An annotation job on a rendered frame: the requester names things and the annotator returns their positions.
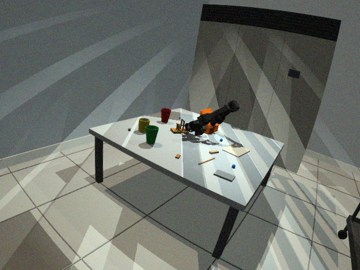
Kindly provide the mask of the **dark red cup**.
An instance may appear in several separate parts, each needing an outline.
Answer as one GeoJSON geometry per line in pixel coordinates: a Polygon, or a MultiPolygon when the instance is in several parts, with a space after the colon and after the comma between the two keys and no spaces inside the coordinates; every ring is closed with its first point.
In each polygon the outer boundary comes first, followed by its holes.
{"type": "Polygon", "coordinates": [[[162,108],[161,109],[161,121],[167,123],[170,116],[171,109],[162,108]]]}

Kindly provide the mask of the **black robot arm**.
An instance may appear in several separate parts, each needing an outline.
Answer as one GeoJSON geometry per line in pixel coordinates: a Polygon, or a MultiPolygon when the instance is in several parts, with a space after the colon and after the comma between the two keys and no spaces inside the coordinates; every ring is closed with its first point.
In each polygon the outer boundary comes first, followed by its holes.
{"type": "Polygon", "coordinates": [[[191,129],[193,129],[195,131],[196,136],[201,136],[204,134],[204,131],[201,128],[197,128],[197,127],[202,127],[209,123],[211,123],[212,126],[214,126],[217,123],[221,124],[224,121],[224,119],[226,119],[226,116],[229,113],[237,111],[237,110],[239,110],[239,108],[240,107],[239,107],[237,101],[234,101],[234,100],[230,101],[226,105],[224,105],[222,108],[220,108],[214,112],[204,113],[204,114],[200,115],[199,117],[197,117],[197,120],[189,122],[189,126],[191,129]]]}

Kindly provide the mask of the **green cup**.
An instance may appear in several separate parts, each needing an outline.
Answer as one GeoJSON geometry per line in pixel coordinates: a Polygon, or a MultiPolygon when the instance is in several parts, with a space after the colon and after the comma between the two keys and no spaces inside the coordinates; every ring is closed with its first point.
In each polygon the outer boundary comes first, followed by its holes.
{"type": "Polygon", "coordinates": [[[159,130],[159,127],[157,127],[157,126],[154,126],[154,125],[146,126],[147,144],[153,145],[155,143],[158,130],[159,130]]]}

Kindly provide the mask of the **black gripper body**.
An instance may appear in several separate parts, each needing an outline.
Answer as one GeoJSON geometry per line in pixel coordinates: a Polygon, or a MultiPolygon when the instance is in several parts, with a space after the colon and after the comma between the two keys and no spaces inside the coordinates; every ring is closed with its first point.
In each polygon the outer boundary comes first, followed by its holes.
{"type": "MultiPolygon", "coordinates": [[[[206,130],[207,130],[206,126],[197,127],[197,128],[201,128],[203,131],[206,131],[206,130]]],[[[189,123],[186,123],[186,124],[185,124],[185,129],[186,129],[186,131],[191,131],[191,128],[190,128],[190,126],[189,126],[189,123]]]]}

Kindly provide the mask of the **yellow mug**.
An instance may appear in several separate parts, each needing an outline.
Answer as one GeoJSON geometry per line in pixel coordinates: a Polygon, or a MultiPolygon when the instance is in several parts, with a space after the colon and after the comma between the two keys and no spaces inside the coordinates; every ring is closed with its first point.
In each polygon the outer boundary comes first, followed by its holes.
{"type": "Polygon", "coordinates": [[[148,118],[139,118],[138,131],[146,133],[146,126],[149,125],[150,120],[148,118]]]}

